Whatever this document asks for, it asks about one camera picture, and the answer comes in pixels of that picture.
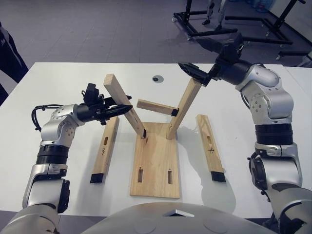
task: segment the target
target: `white wall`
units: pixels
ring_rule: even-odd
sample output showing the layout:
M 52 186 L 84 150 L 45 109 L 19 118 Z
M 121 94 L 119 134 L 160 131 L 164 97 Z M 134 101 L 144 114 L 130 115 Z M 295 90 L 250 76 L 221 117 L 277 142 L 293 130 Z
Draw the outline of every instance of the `white wall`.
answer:
M 296 2 L 285 18 L 285 22 L 312 42 L 312 0 L 306 4 Z M 275 0 L 270 11 L 279 17 L 290 0 Z

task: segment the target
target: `white table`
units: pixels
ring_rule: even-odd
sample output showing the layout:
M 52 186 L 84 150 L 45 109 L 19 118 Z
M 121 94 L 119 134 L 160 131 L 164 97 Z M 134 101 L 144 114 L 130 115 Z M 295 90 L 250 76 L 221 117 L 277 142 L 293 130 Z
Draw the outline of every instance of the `white table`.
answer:
M 304 92 L 312 98 L 312 69 L 307 67 L 285 67 Z
M 198 64 L 208 71 L 211 64 Z M 311 99 L 282 65 L 268 65 L 283 80 L 294 99 L 293 131 L 298 143 L 303 187 L 312 189 Z M 36 162 L 40 134 L 34 130 L 31 111 L 41 104 L 81 103 L 81 90 L 95 83 L 102 86 L 107 73 L 115 73 L 136 106 L 138 98 L 177 106 L 189 82 L 177 64 L 36 63 L 0 107 L 0 210 L 21 209 L 23 193 L 32 165 Z M 152 76 L 164 82 L 152 82 Z M 142 121 L 169 122 L 170 117 L 136 109 Z M 50 111 L 39 112 L 41 125 Z M 211 180 L 196 129 L 195 116 L 209 116 L 227 183 Z M 105 184 L 89 184 L 98 144 L 104 127 L 87 123 L 76 130 L 69 152 L 67 177 L 71 194 L 66 215 L 108 216 L 126 207 L 147 202 L 179 201 L 203 204 L 247 217 L 269 217 L 272 209 L 265 196 L 252 184 L 247 157 L 254 151 L 254 124 L 234 86 L 214 81 L 202 87 L 177 132 L 180 199 L 129 196 L 136 134 L 125 117 L 120 117 L 116 143 Z

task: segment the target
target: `wooden leg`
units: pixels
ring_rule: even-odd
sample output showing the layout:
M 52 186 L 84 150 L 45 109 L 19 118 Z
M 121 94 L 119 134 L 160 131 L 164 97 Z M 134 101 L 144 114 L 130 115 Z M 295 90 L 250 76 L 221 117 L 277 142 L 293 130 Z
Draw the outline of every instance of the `wooden leg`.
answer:
M 169 124 L 169 128 L 167 130 L 167 139 L 172 139 L 176 135 L 176 130 L 179 127 L 180 123 L 182 122 L 186 112 L 189 110 L 194 98 L 196 97 L 201 83 L 198 82 L 196 79 L 191 78 L 184 94 L 181 98 L 181 101 L 178 105 L 179 112 L 177 113 L 176 117 L 172 117 L 171 122 Z
M 97 152 L 90 183 L 102 183 L 103 176 L 107 174 L 112 156 L 116 133 L 118 129 L 118 116 L 110 118 L 105 125 L 103 137 Z
M 125 92 L 123 91 L 121 85 L 119 84 L 118 80 L 116 79 L 114 74 L 107 74 L 104 80 L 104 87 L 107 89 L 109 94 L 112 96 L 113 100 L 117 105 L 131 105 L 130 101 L 128 100 Z M 135 132 L 141 137 L 145 138 L 146 130 L 137 116 L 136 111 L 132 108 L 130 111 L 125 113 L 125 116 Z
M 225 182 L 223 167 L 208 117 L 197 115 L 196 120 L 212 179 L 214 181 Z

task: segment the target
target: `mortise slot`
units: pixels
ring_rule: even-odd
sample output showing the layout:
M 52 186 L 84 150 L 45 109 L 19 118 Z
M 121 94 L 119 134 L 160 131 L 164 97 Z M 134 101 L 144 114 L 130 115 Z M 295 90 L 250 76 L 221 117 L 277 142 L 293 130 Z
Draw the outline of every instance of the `mortise slot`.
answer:
M 172 184 L 172 171 L 168 171 L 168 184 Z
M 209 144 L 211 144 L 211 137 L 210 136 L 207 136 L 207 140 L 208 140 Z
M 143 169 L 139 169 L 137 175 L 137 182 L 142 183 L 142 180 L 143 180 Z
M 107 141 L 108 141 L 108 137 L 106 137 L 106 138 L 104 139 L 104 145 L 107 144 Z

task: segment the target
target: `black rubber foot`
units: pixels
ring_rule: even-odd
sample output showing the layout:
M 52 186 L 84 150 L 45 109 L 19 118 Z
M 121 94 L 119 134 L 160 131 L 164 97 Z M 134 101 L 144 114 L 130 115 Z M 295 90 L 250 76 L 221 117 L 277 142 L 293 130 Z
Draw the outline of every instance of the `black rubber foot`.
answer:
M 210 19 L 206 19 L 204 22 L 202 22 L 201 24 L 202 25 L 206 25 L 206 24 L 209 24 L 210 23 Z
M 223 172 L 211 172 L 211 176 L 213 178 L 213 181 L 226 183 L 225 176 L 224 176 Z
M 218 25 L 218 27 L 215 28 L 215 31 L 219 31 L 219 30 L 221 30 L 221 29 L 222 29 L 222 25 Z
M 102 183 L 103 182 L 103 176 L 104 173 L 99 173 L 99 174 L 92 174 L 91 175 L 91 180 L 90 180 L 90 184 L 93 183 Z

